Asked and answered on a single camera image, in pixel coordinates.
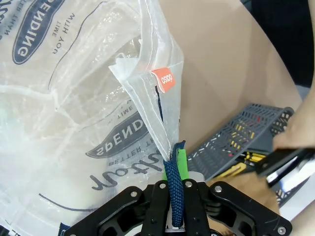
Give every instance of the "beige table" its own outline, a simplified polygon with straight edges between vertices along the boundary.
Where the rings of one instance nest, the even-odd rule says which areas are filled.
[[[250,102],[296,109],[295,85],[238,0],[161,0],[182,48],[181,139],[190,151]]]

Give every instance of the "person's arm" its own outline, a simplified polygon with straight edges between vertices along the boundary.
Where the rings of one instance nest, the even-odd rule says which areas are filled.
[[[315,45],[315,0],[309,0]],[[286,131],[274,138],[274,149],[315,148],[315,76],[311,90],[289,120]]]

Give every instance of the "person's hand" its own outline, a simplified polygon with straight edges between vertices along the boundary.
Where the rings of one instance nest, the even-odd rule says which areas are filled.
[[[284,133],[274,137],[274,150],[283,148],[315,148],[315,91],[290,118]]]

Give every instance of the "dark blue oval logo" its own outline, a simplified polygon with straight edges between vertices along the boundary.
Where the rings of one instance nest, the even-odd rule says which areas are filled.
[[[108,158],[125,150],[130,145],[143,138],[148,129],[138,112],[116,125],[105,140],[86,153],[93,158]]]
[[[25,63],[43,42],[54,14],[65,0],[35,0],[27,9],[13,46],[13,61]]]

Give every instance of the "black cloth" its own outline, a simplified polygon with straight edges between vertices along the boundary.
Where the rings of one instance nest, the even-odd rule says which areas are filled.
[[[252,15],[278,51],[297,85],[310,87],[314,40],[307,0],[252,0]]]

